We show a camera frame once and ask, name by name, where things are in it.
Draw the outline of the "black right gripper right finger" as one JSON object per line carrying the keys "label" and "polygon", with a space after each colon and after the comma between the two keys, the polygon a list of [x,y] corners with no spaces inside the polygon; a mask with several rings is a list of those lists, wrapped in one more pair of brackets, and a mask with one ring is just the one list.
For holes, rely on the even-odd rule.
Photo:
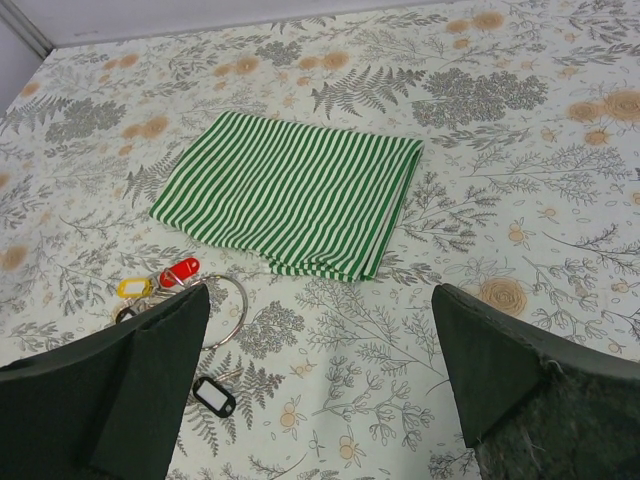
{"label": "black right gripper right finger", "polygon": [[636,479],[639,366],[443,284],[432,309],[484,479]]}

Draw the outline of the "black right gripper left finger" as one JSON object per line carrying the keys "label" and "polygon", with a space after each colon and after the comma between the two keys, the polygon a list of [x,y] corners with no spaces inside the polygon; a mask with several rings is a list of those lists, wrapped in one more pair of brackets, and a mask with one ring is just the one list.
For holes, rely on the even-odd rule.
{"label": "black right gripper left finger", "polygon": [[2,367],[2,478],[164,478],[209,313],[197,285]]}

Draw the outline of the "black key tag clear window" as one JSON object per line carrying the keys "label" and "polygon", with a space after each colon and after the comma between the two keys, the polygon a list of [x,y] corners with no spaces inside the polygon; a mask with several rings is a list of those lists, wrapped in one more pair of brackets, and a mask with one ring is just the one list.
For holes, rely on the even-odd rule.
{"label": "black key tag clear window", "polygon": [[192,387],[195,399],[218,418],[230,417],[236,409],[235,397],[210,377],[198,378]]}

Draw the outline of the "yellow key tag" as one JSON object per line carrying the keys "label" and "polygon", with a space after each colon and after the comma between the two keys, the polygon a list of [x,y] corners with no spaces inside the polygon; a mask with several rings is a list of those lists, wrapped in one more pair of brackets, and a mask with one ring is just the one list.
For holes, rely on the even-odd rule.
{"label": "yellow key tag", "polygon": [[120,298],[148,297],[153,291],[153,283],[149,278],[127,278],[122,280],[117,287],[117,295]]}

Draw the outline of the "large silver keyring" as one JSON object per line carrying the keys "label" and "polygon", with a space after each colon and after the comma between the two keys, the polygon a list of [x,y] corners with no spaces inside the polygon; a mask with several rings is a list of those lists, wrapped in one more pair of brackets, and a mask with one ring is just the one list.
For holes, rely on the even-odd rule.
{"label": "large silver keyring", "polygon": [[212,351],[233,339],[243,327],[249,308],[246,289],[235,278],[213,274],[196,281],[209,293],[209,320],[202,344],[203,351]]}

